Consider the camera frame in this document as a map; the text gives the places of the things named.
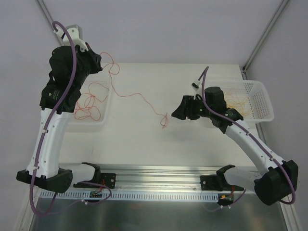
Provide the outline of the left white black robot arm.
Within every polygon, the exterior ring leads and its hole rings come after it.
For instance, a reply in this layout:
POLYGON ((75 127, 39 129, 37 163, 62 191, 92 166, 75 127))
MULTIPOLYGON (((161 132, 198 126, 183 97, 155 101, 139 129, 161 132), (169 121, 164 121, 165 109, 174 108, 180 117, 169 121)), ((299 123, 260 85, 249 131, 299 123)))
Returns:
POLYGON ((63 95, 73 70, 73 55, 70 46, 61 46, 52 51, 49 60, 51 71, 49 81, 42 90, 40 107, 41 122, 36 149, 27 168, 17 172, 16 179, 34 184, 41 189, 64 193, 71 185, 85 181, 90 187, 101 182, 99 167, 83 162, 69 169, 59 167, 59 155, 66 127, 73 117, 75 105, 81 96, 81 87, 91 74, 102 71, 101 56, 89 45, 86 50, 75 46, 77 67, 72 86, 58 106, 53 108, 63 95))

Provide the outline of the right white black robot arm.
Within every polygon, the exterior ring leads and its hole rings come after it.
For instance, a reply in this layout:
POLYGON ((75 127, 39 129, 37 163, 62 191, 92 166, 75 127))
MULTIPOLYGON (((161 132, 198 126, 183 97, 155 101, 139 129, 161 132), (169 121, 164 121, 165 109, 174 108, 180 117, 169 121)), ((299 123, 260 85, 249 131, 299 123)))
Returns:
POLYGON ((266 205, 295 203, 298 165, 293 160, 285 161, 255 137, 243 116, 227 106, 219 87, 206 88, 194 96, 184 95, 171 115, 180 120, 209 118, 215 127, 244 151, 258 170, 254 173, 227 165, 217 171, 213 190, 227 190, 234 185, 254 191, 266 205))

